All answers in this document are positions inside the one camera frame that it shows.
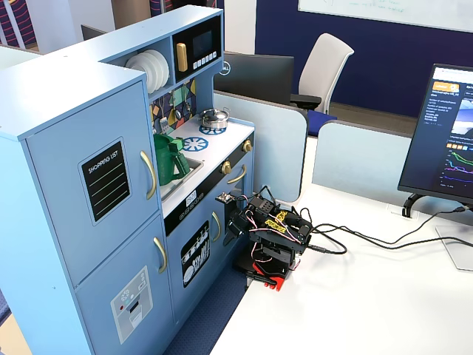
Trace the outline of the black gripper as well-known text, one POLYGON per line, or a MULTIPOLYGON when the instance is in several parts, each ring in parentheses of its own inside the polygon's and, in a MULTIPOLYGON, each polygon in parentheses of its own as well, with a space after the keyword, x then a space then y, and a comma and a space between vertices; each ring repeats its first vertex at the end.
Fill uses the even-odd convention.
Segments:
POLYGON ((246 207, 238 208, 237 211, 233 211, 230 214, 230 221, 223 240, 224 246, 227 246, 232 240, 237 239, 243 233, 258 228, 253 216, 255 210, 255 205, 249 203, 246 207))

